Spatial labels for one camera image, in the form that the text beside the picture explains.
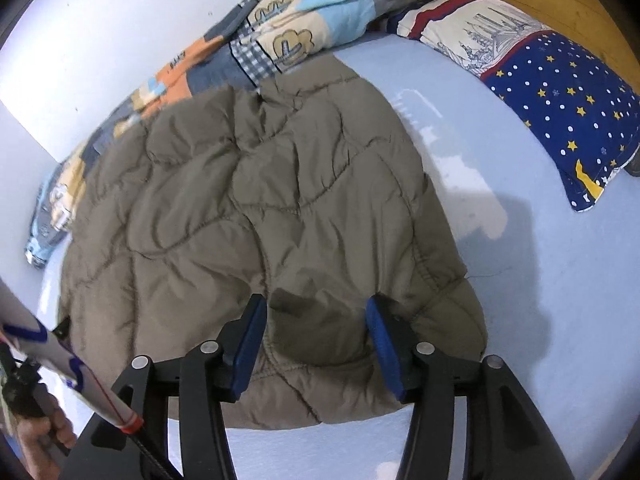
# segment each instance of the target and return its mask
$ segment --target human hand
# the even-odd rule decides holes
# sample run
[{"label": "human hand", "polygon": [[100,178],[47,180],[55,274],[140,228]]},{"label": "human hand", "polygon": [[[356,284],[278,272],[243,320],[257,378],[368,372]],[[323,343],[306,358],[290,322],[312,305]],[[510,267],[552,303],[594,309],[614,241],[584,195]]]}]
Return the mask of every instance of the human hand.
[{"label": "human hand", "polygon": [[71,421],[66,418],[56,397],[51,394],[49,397],[56,408],[51,418],[18,418],[18,441],[27,471],[35,480],[58,480],[60,474],[60,468],[40,446],[39,437],[49,434],[53,427],[56,437],[65,447],[71,449],[76,444]]}]

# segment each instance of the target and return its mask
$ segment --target wooden surface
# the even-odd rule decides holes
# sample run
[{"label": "wooden surface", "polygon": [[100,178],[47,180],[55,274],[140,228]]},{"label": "wooden surface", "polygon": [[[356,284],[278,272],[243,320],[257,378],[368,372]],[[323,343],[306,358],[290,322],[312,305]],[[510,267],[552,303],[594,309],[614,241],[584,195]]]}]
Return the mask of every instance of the wooden surface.
[{"label": "wooden surface", "polygon": [[591,50],[640,92],[640,64],[598,0],[505,1]]}]

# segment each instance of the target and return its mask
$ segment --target blanket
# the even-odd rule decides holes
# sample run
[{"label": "blanket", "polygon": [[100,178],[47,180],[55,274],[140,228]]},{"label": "blanket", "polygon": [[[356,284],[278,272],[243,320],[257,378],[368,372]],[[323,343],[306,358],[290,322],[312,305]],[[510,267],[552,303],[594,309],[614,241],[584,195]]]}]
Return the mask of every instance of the blanket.
[{"label": "blanket", "polygon": [[229,83],[255,88],[308,56],[359,38],[367,24],[413,0],[241,0],[119,105],[43,184],[26,245],[42,267],[71,228],[85,179],[115,139],[167,104]]},{"label": "blanket", "polygon": [[364,319],[383,292],[447,354],[476,360],[481,308],[433,184],[393,108],[333,56],[225,86],[142,119],[86,179],[59,316],[109,383],[137,354],[183,356],[268,298],[252,382],[231,427],[382,415]]},{"label": "blanket", "polygon": [[416,2],[383,27],[479,77],[546,149],[575,211],[593,207],[638,152],[640,97],[591,52],[506,2]]}]

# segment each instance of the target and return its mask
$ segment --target mattress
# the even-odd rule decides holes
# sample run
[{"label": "mattress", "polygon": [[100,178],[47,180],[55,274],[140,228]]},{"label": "mattress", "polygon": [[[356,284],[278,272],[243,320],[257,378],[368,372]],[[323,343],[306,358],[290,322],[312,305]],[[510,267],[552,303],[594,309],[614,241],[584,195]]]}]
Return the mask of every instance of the mattress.
[{"label": "mattress", "polygon": [[[539,407],[577,479],[625,438],[640,412],[640,180],[622,172],[596,207],[571,210],[558,172],[519,118],[478,79],[415,42],[369,36],[336,55],[394,106],[436,187],[501,355]],[[54,323],[58,248],[40,316]],[[48,377],[81,430],[90,416]],[[463,468],[456,404],[452,474]],[[411,407],[363,422],[290,431],[227,430],[239,479],[395,478]],[[178,423],[170,421],[179,465]]]}]

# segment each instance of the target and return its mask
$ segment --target metal screw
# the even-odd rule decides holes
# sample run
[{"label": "metal screw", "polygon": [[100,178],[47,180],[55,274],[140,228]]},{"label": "metal screw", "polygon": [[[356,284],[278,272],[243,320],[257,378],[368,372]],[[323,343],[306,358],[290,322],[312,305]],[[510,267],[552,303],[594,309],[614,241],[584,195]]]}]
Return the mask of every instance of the metal screw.
[{"label": "metal screw", "polygon": [[496,370],[499,370],[504,366],[504,361],[497,355],[487,356],[486,363],[489,365],[489,368],[495,368]]},{"label": "metal screw", "polygon": [[203,354],[213,354],[218,351],[218,348],[220,348],[220,345],[215,341],[205,341],[200,345],[200,351]]},{"label": "metal screw", "polygon": [[431,355],[436,351],[436,347],[426,341],[418,343],[415,346],[415,349],[418,351],[418,354],[422,355]]},{"label": "metal screw", "polygon": [[139,355],[138,357],[134,357],[131,362],[131,366],[133,366],[136,370],[142,370],[145,366],[149,364],[149,359],[143,355]]}]

